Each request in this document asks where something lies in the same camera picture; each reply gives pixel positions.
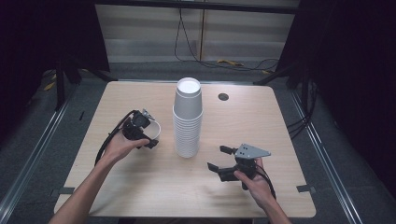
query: table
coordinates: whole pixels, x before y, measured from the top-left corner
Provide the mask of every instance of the table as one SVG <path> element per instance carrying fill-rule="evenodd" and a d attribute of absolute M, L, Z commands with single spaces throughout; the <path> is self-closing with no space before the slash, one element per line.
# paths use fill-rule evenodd
<path fill-rule="evenodd" d="M 269 87 L 202 84 L 204 116 L 200 149 L 185 159 L 174 150 L 172 105 L 176 83 L 110 82 L 92 118 L 64 186 L 76 188 L 88 175 L 107 135 L 125 114 L 146 108 L 161 124 L 154 149 L 133 150 L 117 163 L 99 191 L 92 209 L 95 217 L 265 217 L 239 181 L 220 182 L 207 162 L 235 165 L 234 157 L 219 146 L 242 143 L 271 151 L 263 158 L 274 184 L 277 201 L 289 217 L 316 213 L 300 163 Z M 227 101 L 220 93 L 229 95 Z M 69 195 L 61 195 L 57 211 Z"/>

